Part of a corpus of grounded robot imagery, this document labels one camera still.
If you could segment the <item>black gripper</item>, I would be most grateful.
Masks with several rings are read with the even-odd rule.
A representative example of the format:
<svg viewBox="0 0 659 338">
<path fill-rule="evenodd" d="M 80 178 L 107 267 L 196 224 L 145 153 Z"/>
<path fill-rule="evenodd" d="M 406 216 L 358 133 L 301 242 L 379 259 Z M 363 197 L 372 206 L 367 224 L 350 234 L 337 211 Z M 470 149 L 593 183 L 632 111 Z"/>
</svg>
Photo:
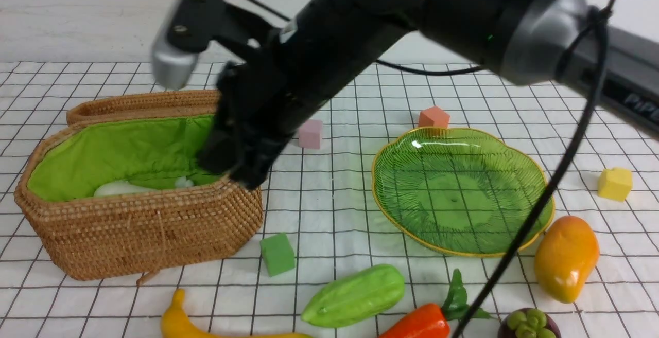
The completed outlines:
<svg viewBox="0 0 659 338">
<path fill-rule="evenodd" d="M 327 61 L 271 67 L 228 62 L 217 78 L 212 127 L 196 153 L 198 166 L 254 190 L 265 180 L 295 130 L 322 106 Z"/>
</svg>

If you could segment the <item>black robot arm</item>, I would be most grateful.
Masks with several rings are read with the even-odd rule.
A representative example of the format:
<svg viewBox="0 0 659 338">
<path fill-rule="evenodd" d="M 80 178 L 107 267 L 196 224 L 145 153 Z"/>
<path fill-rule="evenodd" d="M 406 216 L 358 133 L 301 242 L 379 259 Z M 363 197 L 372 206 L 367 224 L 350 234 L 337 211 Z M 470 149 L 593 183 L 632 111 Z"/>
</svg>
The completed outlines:
<svg viewBox="0 0 659 338">
<path fill-rule="evenodd" d="M 555 80 L 657 138 L 657 43 L 608 24 L 586 0 L 311 0 L 265 49 L 278 79 L 228 66 L 198 153 L 213 174 L 259 186 L 294 131 L 405 34 L 515 85 Z"/>
</svg>

